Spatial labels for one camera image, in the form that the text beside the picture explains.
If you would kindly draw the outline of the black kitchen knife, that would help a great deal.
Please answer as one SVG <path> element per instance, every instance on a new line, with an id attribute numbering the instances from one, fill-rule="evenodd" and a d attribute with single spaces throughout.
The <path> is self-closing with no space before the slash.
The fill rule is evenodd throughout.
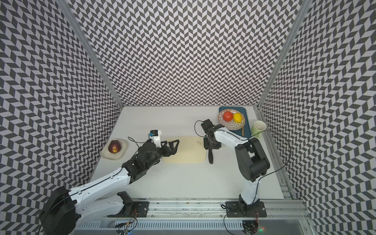
<path id="1" fill-rule="evenodd" d="M 208 149 L 208 160 L 209 160 L 209 163 L 212 165 L 213 164 L 213 152 L 212 152 L 212 149 Z"/>

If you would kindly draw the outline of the cream plastic cutting board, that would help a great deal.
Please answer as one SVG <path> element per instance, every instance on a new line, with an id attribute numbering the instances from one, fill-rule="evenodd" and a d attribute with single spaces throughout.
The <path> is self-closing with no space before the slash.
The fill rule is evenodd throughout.
<path id="1" fill-rule="evenodd" d="M 163 157 L 167 164 L 195 164 L 206 160 L 207 151 L 204 148 L 204 141 L 201 137 L 170 137 L 168 142 L 179 140 L 178 150 L 175 155 Z"/>

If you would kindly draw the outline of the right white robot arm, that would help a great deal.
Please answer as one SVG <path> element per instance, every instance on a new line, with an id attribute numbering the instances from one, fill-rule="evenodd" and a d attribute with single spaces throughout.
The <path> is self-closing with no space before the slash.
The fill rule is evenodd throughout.
<path id="1" fill-rule="evenodd" d="M 259 181 L 270 169 L 270 162 L 258 138 L 244 139 L 229 131 L 222 124 L 214 125 L 209 119 L 201 122 L 205 132 L 204 148 L 208 151 L 209 163 L 213 163 L 214 149 L 225 145 L 236 155 L 238 168 L 245 179 L 239 196 L 239 208 L 248 212 L 259 202 Z"/>

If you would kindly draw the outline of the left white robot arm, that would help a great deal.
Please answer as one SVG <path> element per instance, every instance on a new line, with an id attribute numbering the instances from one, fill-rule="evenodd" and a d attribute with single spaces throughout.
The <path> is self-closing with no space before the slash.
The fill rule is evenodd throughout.
<path id="1" fill-rule="evenodd" d="M 179 144 L 179 140 L 163 141 L 157 147 L 154 141 L 148 140 L 114 172 L 79 187 L 55 189 L 39 214 L 39 231 L 46 235 L 69 235 L 85 222 L 119 214 L 130 202 L 126 192 L 117 193 L 116 198 L 101 197 L 141 179 L 163 157 L 176 154 Z"/>

